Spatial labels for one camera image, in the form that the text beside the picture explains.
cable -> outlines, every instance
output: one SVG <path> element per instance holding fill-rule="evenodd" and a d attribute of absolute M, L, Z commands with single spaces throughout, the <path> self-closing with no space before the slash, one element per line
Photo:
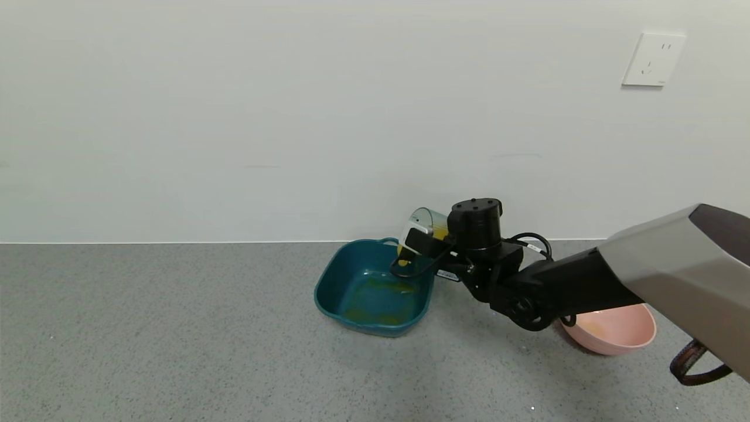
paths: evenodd
<path fill-rule="evenodd" d="M 388 268 L 391 270 L 391 274 L 393 274 L 394 276 L 397 276 L 399 279 L 415 279 L 425 274 L 430 268 L 435 267 L 437 263 L 440 262 L 440 260 L 443 259 L 443 257 L 446 256 L 448 252 L 451 251 L 451 249 L 453 249 L 453 245 L 449 245 L 447 248 L 445 248 L 444 251 L 440 252 L 440 254 L 437 255 L 437 258 L 433 259 L 432 262 L 430 262 L 425 268 L 422 268 L 421 270 L 417 271 L 414 274 L 401 274 L 398 271 L 396 271 L 395 267 L 396 267 L 396 263 L 398 262 L 398 257 L 396 257 L 396 259 L 394 259 L 393 262 L 391 262 L 391 265 Z"/>
<path fill-rule="evenodd" d="M 546 251 L 537 250 L 539 248 L 535 246 L 533 248 L 530 247 L 533 245 L 530 245 L 528 242 L 524 242 L 523 240 L 521 240 L 524 237 L 531 237 L 532 239 L 538 240 L 539 242 L 541 242 L 542 245 L 544 245 L 544 248 L 546 249 Z M 537 251 L 538 253 L 540 253 L 542 256 L 544 256 L 547 259 L 547 261 L 554 261 L 554 259 L 552 259 L 552 245 L 550 245 L 550 243 L 541 235 L 527 231 L 525 233 L 519 233 L 513 237 L 505 239 L 505 241 L 510 242 L 510 243 L 515 243 L 521 246 L 526 246 L 527 248 L 530 248 L 533 251 Z"/>

electrical outlet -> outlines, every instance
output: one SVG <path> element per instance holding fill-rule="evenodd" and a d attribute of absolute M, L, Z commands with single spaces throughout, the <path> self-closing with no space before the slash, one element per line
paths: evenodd
<path fill-rule="evenodd" d="M 622 84 L 666 84 L 677 65 L 686 39 L 685 35 L 641 34 Z"/>

teal bowl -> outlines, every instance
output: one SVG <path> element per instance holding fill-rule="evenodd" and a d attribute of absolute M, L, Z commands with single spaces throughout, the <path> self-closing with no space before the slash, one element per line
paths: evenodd
<path fill-rule="evenodd" d="M 435 272 L 401 279 L 389 270 L 398 240 L 356 240 L 342 246 L 315 287 L 315 304 L 325 315 L 360 333 L 404 335 L 427 313 Z M 415 273 L 429 260 L 418 258 L 402 273 Z"/>

speckled floor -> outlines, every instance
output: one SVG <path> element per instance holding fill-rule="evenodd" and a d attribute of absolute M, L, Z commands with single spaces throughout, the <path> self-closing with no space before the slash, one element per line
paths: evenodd
<path fill-rule="evenodd" d="M 602 357 L 438 279 L 405 337 L 347 331 L 312 298 L 338 246 L 0 245 L 0 419 L 748 419 L 737 375 L 674 381 L 689 338 L 660 315 L 649 347 Z"/>

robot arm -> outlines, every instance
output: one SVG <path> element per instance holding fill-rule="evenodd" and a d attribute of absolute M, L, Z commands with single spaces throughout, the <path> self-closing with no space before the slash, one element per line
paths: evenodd
<path fill-rule="evenodd" d="M 646 302 L 697 339 L 673 362 L 683 384 L 703 384 L 733 369 L 750 380 L 750 219 L 700 204 L 620 231 L 599 247 L 553 261 L 548 243 L 535 234 L 500 236 L 502 204 L 493 198 L 455 204 L 448 236 L 438 240 L 411 228 L 398 259 L 432 258 L 423 270 L 461 281 L 527 330 L 543 330 L 555 319 L 574 324 L 575 315 Z M 519 270 L 523 237 L 547 245 L 545 260 Z M 395 266 L 391 271 L 400 277 Z M 725 362 L 715 372 L 686 375 L 705 350 Z"/>

